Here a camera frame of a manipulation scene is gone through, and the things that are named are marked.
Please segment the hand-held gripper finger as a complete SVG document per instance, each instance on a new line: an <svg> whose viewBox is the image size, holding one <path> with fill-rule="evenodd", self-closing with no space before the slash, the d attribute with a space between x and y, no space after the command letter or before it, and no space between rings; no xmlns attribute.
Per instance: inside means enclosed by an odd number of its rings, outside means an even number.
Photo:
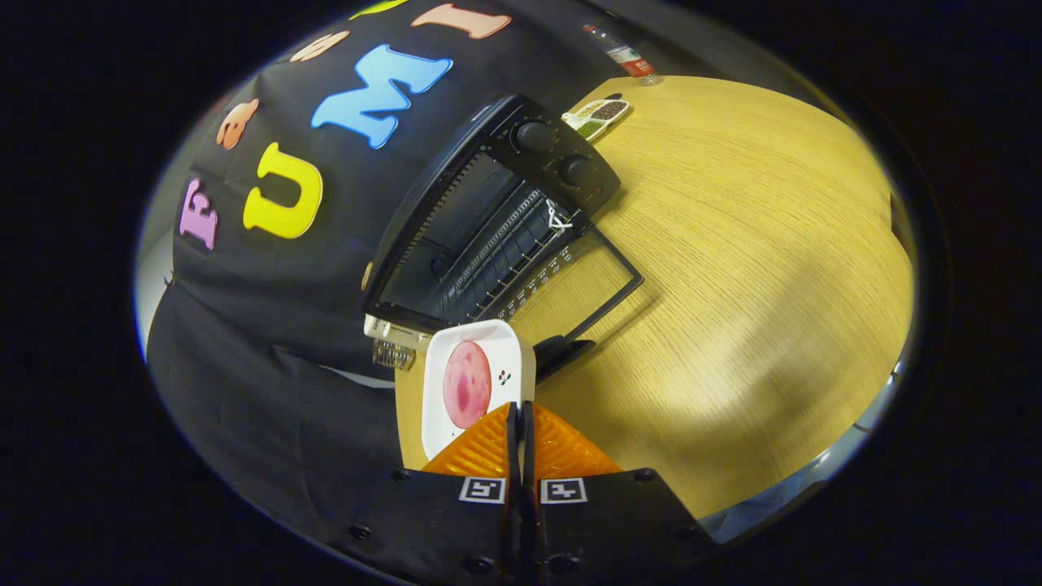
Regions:
<svg viewBox="0 0 1042 586"><path fill-rule="evenodd" d="M505 477L388 471L328 541L398 585L514 585L522 572L519 410L505 415Z"/></svg>
<svg viewBox="0 0 1042 586"><path fill-rule="evenodd" d="M521 582L666 585L683 582L718 543L656 470L537 471L546 431L534 402L521 413Z"/></svg>

